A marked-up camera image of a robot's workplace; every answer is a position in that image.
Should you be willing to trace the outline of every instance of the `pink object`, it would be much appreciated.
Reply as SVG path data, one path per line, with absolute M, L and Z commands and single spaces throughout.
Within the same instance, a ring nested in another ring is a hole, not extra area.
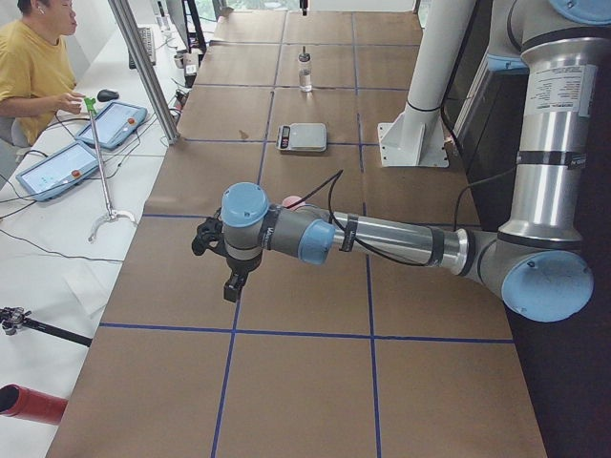
M 299 196 L 289 196 L 287 198 L 284 198 L 283 200 L 283 207 L 290 207 L 293 203 L 295 202 L 299 202 L 302 198 L 300 198 Z M 299 207 L 303 207 L 304 205 L 306 205 L 305 202 L 300 203 L 299 205 L 296 205 L 294 207 L 291 207 L 291 210 L 297 210 Z
M 18 385 L 0 389 L 0 414 L 59 425 L 68 401 Z

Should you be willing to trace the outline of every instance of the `computer mouse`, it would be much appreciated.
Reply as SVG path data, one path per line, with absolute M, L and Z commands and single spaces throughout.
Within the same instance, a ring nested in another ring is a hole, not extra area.
M 97 93 L 98 102 L 108 102 L 109 100 L 115 100 L 118 98 L 118 92 L 111 89 L 102 89 Z

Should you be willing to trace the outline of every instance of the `yellow t-shirt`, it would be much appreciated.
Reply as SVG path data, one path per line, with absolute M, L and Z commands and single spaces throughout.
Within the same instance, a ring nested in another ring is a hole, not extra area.
M 63 37 L 51 45 L 19 20 L 0 29 L 0 101 L 63 94 L 74 86 L 74 73 Z M 54 112 L 48 112 L 19 118 L 31 145 L 53 115 Z

